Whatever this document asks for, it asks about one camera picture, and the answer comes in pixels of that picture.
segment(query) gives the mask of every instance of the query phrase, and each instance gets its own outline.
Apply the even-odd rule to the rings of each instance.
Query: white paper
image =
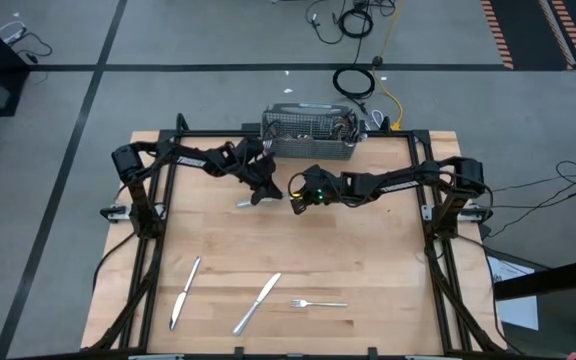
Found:
[[[516,278],[535,272],[531,268],[517,265],[507,261],[488,256],[495,282]],[[537,297],[529,296],[520,299],[497,301],[497,310],[501,321],[539,330],[539,317],[537,315]]]

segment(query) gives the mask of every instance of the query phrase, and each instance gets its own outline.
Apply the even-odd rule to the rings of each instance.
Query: floor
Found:
[[[356,40],[334,46],[317,40],[304,20],[310,2],[0,0],[0,26],[22,20],[53,46],[54,54],[42,64],[91,65],[79,67],[87,71],[33,72],[17,114],[0,118],[0,334],[18,288],[27,292],[27,299],[21,297],[25,302],[17,297],[18,322],[9,321],[5,328],[15,330],[11,323],[16,324],[16,331],[1,335],[8,341],[0,344],[0,355],[78,349],[92,274],[108,230],[98,210],[108,206],[118,184],[110,152],[128,142],[133,131],[171,128],[178,112],[193,129],[236,129],[259,121],[272,103],[352,105],[332,87],[333,71],[293,70],[349,63],[355,56]],[[340,3],[315,7],[326,38],[337,36],[329,14]],[[114,37],[113,18],[119,25]],[[360,63],[370,62],[381,49],[387,22],[375,16]],[[389,64],[437,65],[379,76],[405,107],[403,127],[457,131],[462,153],[484,163],[491,188],[551,177],[559,161],[576,161],[576,72],[439,66],[501,64],[478,0],[407,1],[384,58]],[[262,63],[285,64],[285,69],[102,73],[92,66],[98,63]],[[359,89],[361,81],[344,83]],[[367,106],[396,114],[379,93]],[[72,163],[63,162],[70,158]],[[56,184],[64,186],[63,193]],[[556,181],[501,192],[495,203],[538,203],[563,186]],[[54,219],[46,211],[49,205],[58,206]],[[499,229],[520,215],[499,209],[488,224]],[[43,248],[38,247],[42,236]],[[536,211],[488,244],[549,266],[576,261],[576,198]],[[40,256],[36,274],[20,287],[30,255]],[[539,333],[547,336],[506,327],[508,334],[541,353],[575,350],[576,295],[539,301]]]

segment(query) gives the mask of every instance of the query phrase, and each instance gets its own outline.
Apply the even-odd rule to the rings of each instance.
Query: knife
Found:
[[[199,262],[201,258],[197,256],[195,259],[195,264],[192,266],[192,271],[190,271],[190,276],[188,277],[188,282],[186,282],[186,287],[184,287],[184,291],[177,296],[177,300],[175,301],[175,306],[172,308],[172,316],[170,317],[170,331],[175,328],[177,324],[177,318],[181,313],[181,307],[184,306],[184,301],[186,300],[186,295],[188,295],[188,290],[190,289],[190,284],[192,284],[192,279],[195,277],[195,273],[197,273],[197,268],[199,268]]]
[[[234,336],[239,336],[241,335],[241,332],[244,331],[244,327],[246,326],[246,324],[248,323],[248,320],[250,320],[250,317],[252,316],[252,314],[255,312],[255,310],[257,309],[257,307],[259,306],[259,304],[261,304],[262,301],[264,301],[264,299],[266,298],[266,295],[268,295],[268,293],[270,292],[270,290],[272,289],[273,286],[275,286],[275,284],[277,283],[277,281],[279,280],[279,277],[281,277],[281,273],[276,273],[275,275],[273,275],[270,280],[268,280],[268,282],[266,283],[266,285],[264,285],[264,288],[261,289],[261,292],[259,293],[259,296],[257,296],[257,300],[255,300],[255,302],[252,304],[252,306],[250,307],[250,310],[248,310],[248,312],[246,313],[246,315],[244,315],[244,318],[241,319],[241,321],[239,322],[239,324],[237,324],[237,326],[235,327],[235,330],[232,331],[232,334]]]

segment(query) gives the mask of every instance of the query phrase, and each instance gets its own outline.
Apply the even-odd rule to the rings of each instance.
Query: wire basket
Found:
[[[277,157],[349,160],[363,126],[346,106],[275,104],[263,113],[261,138]]]

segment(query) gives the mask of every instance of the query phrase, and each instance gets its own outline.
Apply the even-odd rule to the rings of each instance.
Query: wooden tabletop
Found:
[[[136,132],[132,141],[156,141],[157,132]],[[431,132],[436,159],[459,155],[453,132]],[[237,138],[184,138],[182,144],[214,148]],[[423,151],[418,152],[423,160]],[[151,158],[144,157],[144,162]],[[293,174],[318,163],[341,171],[381,173],[410,166],[407,141],[370,138],[350,161],[276,159],[275,183],[283,190]],[[163,194],[165,171],[159,184]],[[157,288],[148,351],[153,353],[248,354],[442,354],[419,204],[414,190],[382,196],[357,209],[341,204],[311,206],[296,216],[287,200],[237,209],[250,190],[234,177],[212,178],[178,167]],[[129,203],[123,193],[120,199]],[[110,226],[105,251],[132,232],[129,222]],[[479,239],[474,224],[462,235]],[[93,295],[82,346],[104,333],[124,306],[137,240],[104,264]],[[499,345],[491,281],[482,250],[453,240],[463,300]],[[201,266],[174,331],[168,321],[193,262]],[[257,309],[242,336],[232,331],[266,281],[283,276]],[[290,307],[291,299],[345,302],[347,308]],[[446,301],[454,347],[459,347],[454,313]],[[136,312],[136,344],[142,309]]]

